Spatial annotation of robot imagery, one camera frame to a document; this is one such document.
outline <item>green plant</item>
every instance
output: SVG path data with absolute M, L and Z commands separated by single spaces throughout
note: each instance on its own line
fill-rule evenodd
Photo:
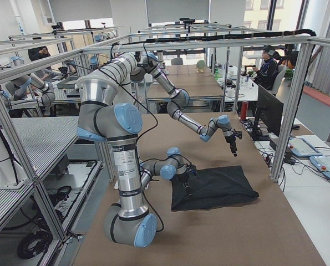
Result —
M 285 78 L 288 80 L 293 79 L 293 75 L 294 75 L 294 70 L 293 69 L 287 69 L 286 73 L 285 73 Z

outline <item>brown table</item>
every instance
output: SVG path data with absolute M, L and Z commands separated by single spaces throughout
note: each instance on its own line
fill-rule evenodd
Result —
M 207 124 L 218 113 L 189 115 Z M 230 116 L 233 127 L 240 130 L 240 122 Z M 243 132 L 243 139 L 237 141 L 238 157 L 233 157 L 222 132 L 202 142 L 168 115 L 156 117 L 159 126 L 139 140 L 142 160 L 165 158 L 168 148 L 178 146 L 198 169 L 241 165 L 260 197 L 249 204 L 210 211 L 171 212 L 171 183 L 152 182 L 146 195 L 162 216 L 165 229 L 149 247 L 140 249 L 112 243 L 103 233 L 105 213 L 119 198 L 110 185 L 74 265 L 325 265 L 279 186 L 269 178 L 248 133 Z M 143 115 L 143 120 L 144 130 L 155 124 L 150 115 Z
M 222 89 L 211 75 L 210 69 L 197 73 L 195 65 L 172 65 L 167 68 L 168 78 L 181 89 L 188 91 L 191 101 L 222 101 Z M 169 95 L 159 84 L 152 84 L 146 96 L 146 105 L 170 101 Z

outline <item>blue-gray electronic device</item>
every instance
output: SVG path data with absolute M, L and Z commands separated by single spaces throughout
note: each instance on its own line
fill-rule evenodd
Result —
M 309 159 L 316 168 L 322 171 L 324 176 L 330 179 L 330 155 L 312 156 Z
M 299 158 L 309 158 L 310 156 L 322 155 L 313 145 L 311 145 L 306 139 L 292 137 L 289 139 L 288 147 L 293 154 Z

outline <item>folded black fabric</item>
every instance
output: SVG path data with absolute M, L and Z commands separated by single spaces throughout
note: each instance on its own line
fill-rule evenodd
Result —
M 172 210 L 212 209 L 250 202 L 258 197 L 241 166 L 198 170 L 189 174 L 192 195 L 188 196 L 183 184 L 172 178 Z

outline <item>computer monitor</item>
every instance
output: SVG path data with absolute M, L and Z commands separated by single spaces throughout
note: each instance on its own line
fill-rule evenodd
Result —
M 258 86 L 257 107 L 255 121 L 253 122 L 252 138 L 257 140 L 269 140 L 268 135 L 262 135 L 258 127 L 261 121 L 267 126 L 268 132 L 280 135 L 281 121 L 283 115 L 283 103 L 279 101 L 273 94 L 261 85 Z

